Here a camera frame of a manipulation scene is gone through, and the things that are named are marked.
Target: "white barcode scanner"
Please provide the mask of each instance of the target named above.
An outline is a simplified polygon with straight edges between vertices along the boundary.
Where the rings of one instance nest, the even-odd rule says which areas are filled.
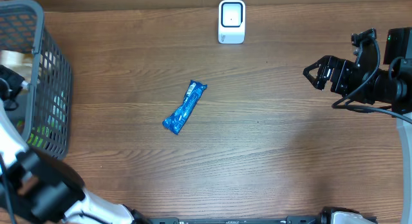
[[[241,44],[245,40],[246,6],[241,0],[219,4],[218,40],[221,44]]]

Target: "blue package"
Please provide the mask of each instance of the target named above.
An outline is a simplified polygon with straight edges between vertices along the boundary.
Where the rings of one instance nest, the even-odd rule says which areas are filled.
[[[191,80],[189,88],[187,88],[186,94],[183,97],[183,104],[169,118],[163,121],[163,126],[174,134],[179,134],[179,131],[185,125],[187,119],[189,119],[193,108],[206,88],[207,85]]]

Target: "blue snack wrapper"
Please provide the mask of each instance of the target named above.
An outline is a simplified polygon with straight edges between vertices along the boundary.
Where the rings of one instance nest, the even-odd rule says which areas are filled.
[[[191,80],[189,88],[187,88],[186,94],[183,97],[183,104],[169,118],[163,121],[163,126],[174,134],[179,134],[179,131],[185,125],[187,119],[189,119],[193,108],[206,88],[207,85]]]

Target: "wooden table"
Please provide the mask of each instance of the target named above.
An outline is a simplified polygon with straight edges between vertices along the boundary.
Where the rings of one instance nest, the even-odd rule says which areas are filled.
[[[323,206],[381,223],[402,211],[395,119],[333,110],[303,68],[354,60],[351,33],[411,26],[412,3],[248,6],[245,43],[217,41],[217,8],[50,13],[74,70],[70,153],[88,189],[146,216],[279,218]],[[209,85],[176,136],[189,81]]]

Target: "gray plastic basket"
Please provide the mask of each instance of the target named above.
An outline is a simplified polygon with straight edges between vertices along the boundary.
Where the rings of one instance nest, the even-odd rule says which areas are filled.
[[[70,136],[73,76],[71,66],[44,27],[41,6],[32,0],[0,3],[0,50],[33,54],[29,92],[19,95],[19,108],[8,111],[28,145],[62,159]]]

